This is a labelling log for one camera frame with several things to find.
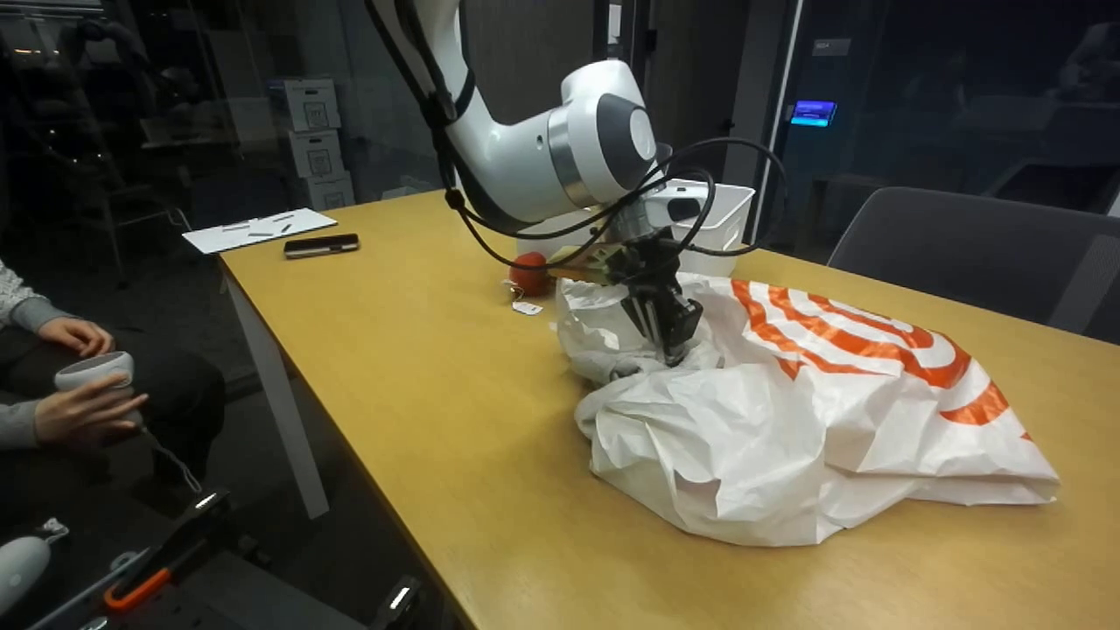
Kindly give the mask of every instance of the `person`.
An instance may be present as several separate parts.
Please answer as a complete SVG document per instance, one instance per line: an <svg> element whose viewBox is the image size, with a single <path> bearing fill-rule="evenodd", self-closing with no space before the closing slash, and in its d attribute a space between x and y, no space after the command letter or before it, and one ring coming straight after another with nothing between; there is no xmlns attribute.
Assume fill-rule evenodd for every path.
<svg viewBox="0 0 1120 630"><path fill-rule="evenodd" d="M104 373L54 390L59 366L109 348L132 354L129 373ZM223 378L190 354L144 334L115 339L104 326L54 308L0 263L0 516L45 516L74 485L104 472L101 443L144 425L155 449L144 499L184 506L190 484L207 479L208 443L223 425Z"/></svg>

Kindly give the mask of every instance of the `orange and white bag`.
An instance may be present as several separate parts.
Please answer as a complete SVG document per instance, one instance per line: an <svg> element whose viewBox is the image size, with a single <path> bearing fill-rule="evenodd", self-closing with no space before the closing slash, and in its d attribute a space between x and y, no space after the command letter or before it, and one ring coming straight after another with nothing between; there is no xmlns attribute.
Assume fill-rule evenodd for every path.
<svg viewBox="0 0 1120 630"><path fill-rule="evenodd" d="M816 544L899 499L1051 505L1055 472L950 339L817 292L683 275L703 305L660 366L619 285L562 284L558 347L592 472L739 544Z"/></svg>

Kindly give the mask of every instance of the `floor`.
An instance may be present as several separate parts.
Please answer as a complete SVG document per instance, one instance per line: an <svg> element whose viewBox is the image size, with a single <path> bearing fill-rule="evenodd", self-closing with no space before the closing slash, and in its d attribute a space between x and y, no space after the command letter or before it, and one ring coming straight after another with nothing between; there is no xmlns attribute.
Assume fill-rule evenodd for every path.
<svg viewBox="0 0 1120 630"><path fill-rule="evenodd" d="M113 329L160 334L223 371L230 386L226 431L212 449L208 485L230 493L239 527L263 541L267 567L276 578L367 624L390 579L416 567L346 443L313 417L310 401L303 401L310 413L309 432L333 511L319 520L303 516L216 257L202 257L190 245L155 247L139 238L129 245L129 284L123 285L109 254L89 241L71 247L38 235L4 257L59 308ZM144 466L144 450L123 450L115 455L115 479L129 479ZM444 612L424 619L424 626L447 626Z"/></svg>

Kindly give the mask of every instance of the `red object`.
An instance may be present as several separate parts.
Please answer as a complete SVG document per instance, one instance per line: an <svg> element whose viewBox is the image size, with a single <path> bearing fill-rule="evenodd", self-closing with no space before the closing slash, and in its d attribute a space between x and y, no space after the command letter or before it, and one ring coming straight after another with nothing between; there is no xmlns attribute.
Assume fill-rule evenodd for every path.
<svg viewBox="0 0 1120 630"><path fill-rule="evenodd" d="M551 290L548 257L543 250L520 250L509 267L517 298L543 298Z"/></svg>

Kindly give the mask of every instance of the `table leg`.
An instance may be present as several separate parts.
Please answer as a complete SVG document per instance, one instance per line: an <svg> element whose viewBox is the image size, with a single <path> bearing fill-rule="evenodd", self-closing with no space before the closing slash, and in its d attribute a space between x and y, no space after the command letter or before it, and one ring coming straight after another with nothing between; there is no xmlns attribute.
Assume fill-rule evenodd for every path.
<svg viewBox="0 0 1120 630"><path fill-rule="evenodd" d="M320 479L319 479L319 466L313 466L313 450L310 450L310 439L309 439L303 417L299 417L299 410L295 401L289 378L286 378L282 361L279 361L279 347L276 347L271 332L258 322L258 313L248 305L248 298L242 292L242 285L226 284L226 290L230 290L230 302L235 302L235 311L239 311L251 365L258 371L258 386L263 386L267 401L271 410L271 421L276 421L282 450L286 450L295 484L299 490L303 511L313 520L313 516L320 516L330 511L330 505L324 505L324 490L320 490Z"/></svg>

